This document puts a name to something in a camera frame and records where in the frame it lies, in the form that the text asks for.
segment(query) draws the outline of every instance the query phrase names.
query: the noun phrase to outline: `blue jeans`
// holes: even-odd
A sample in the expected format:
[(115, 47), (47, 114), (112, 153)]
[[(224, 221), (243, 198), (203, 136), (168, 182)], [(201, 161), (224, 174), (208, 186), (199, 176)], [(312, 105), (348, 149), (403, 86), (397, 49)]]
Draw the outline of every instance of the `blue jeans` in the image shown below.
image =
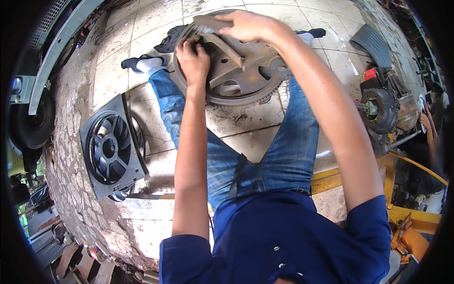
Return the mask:
[[(161, 118), (178, 149), (185, 98), (166, 70), (148, 74)], [(319, 126), (294, 77), (289, 87), (287, 113), (260, 163), (248, 161), (207, 129), (208, 202), (213, 210), (231, 198), (270, 190), (310, 195)]]

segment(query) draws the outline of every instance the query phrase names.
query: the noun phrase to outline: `tile floor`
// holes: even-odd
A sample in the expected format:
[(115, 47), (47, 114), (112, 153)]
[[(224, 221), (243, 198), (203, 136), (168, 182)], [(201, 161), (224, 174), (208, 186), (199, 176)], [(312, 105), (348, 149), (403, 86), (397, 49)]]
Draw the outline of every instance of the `tile floor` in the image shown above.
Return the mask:
[[(374, 5), (372, 1), (364, 2), (376, 10), (375, 14), (377, 11), (383, 13), (380, 7), (371, 6)], [(294, 30), (324, 28), (326, 36), (314, 40), (312, 48), (337, 75), (351, 97), (360, 98), (362, 73), (367, 68), (366, 61), (372, 60), (366, 53), (355, 50), (348, 41), (371, 13), (365, 18), (365, 13), (349, 0), (132, 0), (113, 11), (108, 20), (98, 55), (93, 102), (96, 110), (116, 94), (128, 92), (133, 115), (146, 126), (146, 162), (152, 178), (147, 183), (141, 182), (140, 187), (152, 187), (160, 192), (173, 190), (176, 150), (160, 119), (155, 94), (145, 83), (147, 76), (121, 69), (120, 62), (144, 53), (158, 55), (153, 47), (161, 42), (170, 28), (192, 22), (194, 15), (220, 9), (243, 9), (269, 15)], [(399, 52), (403, 54), (399, 57), (401, 65), (414, 68), (408, 59), (414, 54), (405, 45), (406, 41), (399, 39), (395, 42), (399, 42)], [(165, 56), (169, 56), (168, 69), (174, 70), (173, 55)], [(418, 86), (418, 78), (405, 80), (412, 87)], [(233, 149), (244, 153), (252, 162), (258, 162), (279, 129), (288, 98), (287, 82), (284, 81), (264, 105), (207, 106), (207, 126)], [(336, 167), (330, 142), (321, 130), (314, 172)], [(314, 201), (319, 212), (327, 218), (335, 222), (345, 219), (341, 188), (327, 191), (323, 197), (314, 196)]]

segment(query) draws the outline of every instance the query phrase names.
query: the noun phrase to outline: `concrete floor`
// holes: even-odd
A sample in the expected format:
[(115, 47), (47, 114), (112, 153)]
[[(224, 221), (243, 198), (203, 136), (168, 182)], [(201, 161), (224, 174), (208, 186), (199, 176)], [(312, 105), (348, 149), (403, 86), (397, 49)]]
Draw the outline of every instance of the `concrete floor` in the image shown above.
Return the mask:
[[(191, 23), (194, 15), (221, 9), (269, 15), (293, 30), (324, 28), (326, 36), (315, 39), (311, 47), (355, 100), (361, 96), (359, 85), (368, 68), (366, 61), (372, 59), (354, 49), (349, 39), (363, 24), (370, 23), (388, 42), (393, 67), (407, 86), (414, 93), (425, 94), (405, 36), (374, 0), (132, 0), (112, 11), (103, 24), (97, 23), (105, 24), (105, 31), (104, 27), (92, 31), (60, 75), (54, 144), (46, 151), (46, 174), (62, 219), (76, 237), (89, 245), (102, 244), (114, 257), (142, 269), (157, 270), (159, 243), (171, 234), (173, 204), (143, 210), (107, 199), (96, 201), (82, 166), (78, 129), (95, 110), (126, 92), (131, 112), (145, 122), (146, 164), (152, 177), (147, 183), (139, 181), (134, 191), (173, 192), (176, 150), (160, 120), (156, 96), (146, 83), (146, 75), (123, 70), (120, 62), (144, 53), (160, 55), (153, 47), (169, 29)], [(81, 62), (74, 58), (80, 54), (86, 57)], [(164, 56), (170, 59), (168, 69), (174, 70), (173, 54)], [(71, 77), (75, 70), (83, 72), (85, 81)], [(78, 84), (85, 84), (85, 91), (79, 90)], [(279, 129), (288, 98), (284, 81), (264, 105), (207, 106), (207, 126), (233, 149), (258, 162)], [(314, 173), (336, 167), (330, 142), (320, 130)], [(345, 220), (342, 187), (316, 194), (313, 200), (321, 215), (335, 223)]]

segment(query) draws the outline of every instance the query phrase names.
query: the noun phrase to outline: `ventilation grille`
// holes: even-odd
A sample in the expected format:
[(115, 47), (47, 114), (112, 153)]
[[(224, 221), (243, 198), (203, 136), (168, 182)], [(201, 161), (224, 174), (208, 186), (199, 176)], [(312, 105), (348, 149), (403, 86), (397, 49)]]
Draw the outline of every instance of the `ventilation grille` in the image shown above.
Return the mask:
[(47, 15), (44, 16), (44, 18), (41, 20), (38, 27), (36, 28), (35, 32), (33, 33), (33, 36), (30, 41), (30, 48), (35, 49), (38, 46), (41, 36), (49, 30), (49, 28), (51, 27), (52, 23), (55, 20), (55, 17), (58, 15), (58, 12), (60, 12), (65, 2), (66, 0), (55, 1), (55, 3), (50, 8), (49, 12), (47, 12)]

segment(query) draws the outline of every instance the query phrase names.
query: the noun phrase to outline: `white sock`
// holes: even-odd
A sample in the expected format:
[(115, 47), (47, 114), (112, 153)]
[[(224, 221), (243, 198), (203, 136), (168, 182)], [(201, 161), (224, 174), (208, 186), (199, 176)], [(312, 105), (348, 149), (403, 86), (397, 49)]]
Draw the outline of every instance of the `white sock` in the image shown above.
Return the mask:
[(311, 45), (312, 41), (314, 40), (314, 36), (311, 33), (304, 33), (297, 35), (304, 41), (305, 44)]
[(149, 59), (141, 59), (137, 62), (136, 68), (142, 71), (143, 73), (147, 73), (154, 67), (159, 67), (163, 64), (163, 60), (161, 58), (149, 58)]

